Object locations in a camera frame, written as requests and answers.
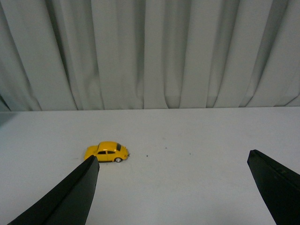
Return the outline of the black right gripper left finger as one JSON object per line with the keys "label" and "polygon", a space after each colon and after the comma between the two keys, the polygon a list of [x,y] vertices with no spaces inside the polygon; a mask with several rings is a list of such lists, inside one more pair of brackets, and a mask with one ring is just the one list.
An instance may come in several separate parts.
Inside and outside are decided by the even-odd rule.
{"label": "black right gripper left finger", "polygon": [[11,225],[84,225],[93,201],[99,163],[91,156]]}

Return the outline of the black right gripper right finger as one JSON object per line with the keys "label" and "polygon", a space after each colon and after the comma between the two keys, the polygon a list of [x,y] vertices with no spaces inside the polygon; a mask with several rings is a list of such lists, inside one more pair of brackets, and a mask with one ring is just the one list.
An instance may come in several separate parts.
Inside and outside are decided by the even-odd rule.
{"label": "black right gripper right finger", "polygon": [[277,225],[300,223],[300,175],[258,150],[247,159],[256,186]]}

